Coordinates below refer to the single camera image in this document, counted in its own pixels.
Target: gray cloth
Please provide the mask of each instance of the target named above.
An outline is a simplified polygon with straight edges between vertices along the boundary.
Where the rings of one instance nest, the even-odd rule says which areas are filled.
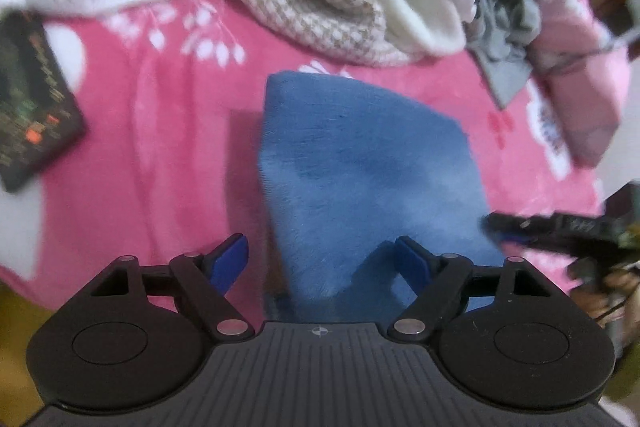
[[[540,33],[535,0],[480,0],[466,28],[467,47],[486,77],[495,102],[505,108],[529,79],[525,46]]]

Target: pink blanket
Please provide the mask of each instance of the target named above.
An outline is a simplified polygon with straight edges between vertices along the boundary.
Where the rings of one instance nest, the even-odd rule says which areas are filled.
[[[228,297],[260,323],[268,219],[256,157],[265,81],[280,70],[353,76],[458,119],[495,210],[598,210],[595,177],[572,166],[536,83],[498,112],[466,53],[345,66],[274,36],[237,0],[169,0],[47,29],[89,133],[18,195],[0,192],[0,279],[46,307],[119,255],[160,264],[243,232],[250,266]],[[529,256],[569,287],[566,258]]]

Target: white surface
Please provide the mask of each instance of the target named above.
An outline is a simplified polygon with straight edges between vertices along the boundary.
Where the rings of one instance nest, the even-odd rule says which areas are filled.
[[[622,126],[598,166],[605,196],[640,179],[640,59],[632,64],[631,86]]]

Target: silver screw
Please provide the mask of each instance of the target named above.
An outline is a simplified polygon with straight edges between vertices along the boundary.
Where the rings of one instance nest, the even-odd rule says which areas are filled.
[[[249,329],[249,324],[239,319],[227,319],[218,324],[218,332],[229,337],[242,335]]]
[[[394,329],[398,333],[404,333],[405,335],[418,335],[422,333],[426,327],[424,322],[418,319],[400,319],[394,324]]]

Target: folded blue fabric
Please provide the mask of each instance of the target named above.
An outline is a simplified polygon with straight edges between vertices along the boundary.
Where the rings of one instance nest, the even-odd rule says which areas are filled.
[[[408,235],[502,264],[459,125],[358,80],[285,71],[267,83],[259,168],[294,320],[388,325],[414,298],[394,269]]]

